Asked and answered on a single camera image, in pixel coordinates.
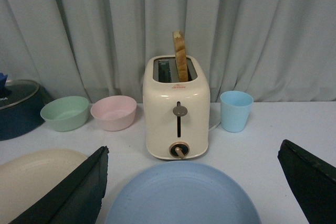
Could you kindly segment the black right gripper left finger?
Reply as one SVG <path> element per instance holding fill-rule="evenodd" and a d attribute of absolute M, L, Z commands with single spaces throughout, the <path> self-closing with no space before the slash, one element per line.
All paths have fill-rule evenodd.
<path fill-rule="evenodd" d="M 107 188 L 108 153 L 97 149 L 11 223 L 95 223 Z"/>

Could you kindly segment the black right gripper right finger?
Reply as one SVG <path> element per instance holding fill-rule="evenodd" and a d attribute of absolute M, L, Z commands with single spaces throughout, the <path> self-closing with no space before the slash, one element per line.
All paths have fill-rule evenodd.
<path fill-rule="evenodd" d="M 335 167 L 290 140 L 278 160 L 309 223 L 335 223 Z"/>

